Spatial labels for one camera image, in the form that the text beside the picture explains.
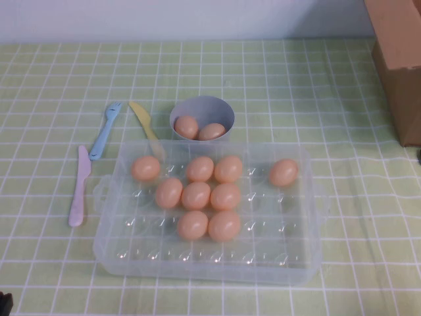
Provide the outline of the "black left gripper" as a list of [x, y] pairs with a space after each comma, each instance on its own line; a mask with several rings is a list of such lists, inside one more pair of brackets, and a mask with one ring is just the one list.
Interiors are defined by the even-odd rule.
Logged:
[[11, 293], [0, 292], [0, 316], [9, 316], [13, 308], [13, 296]]

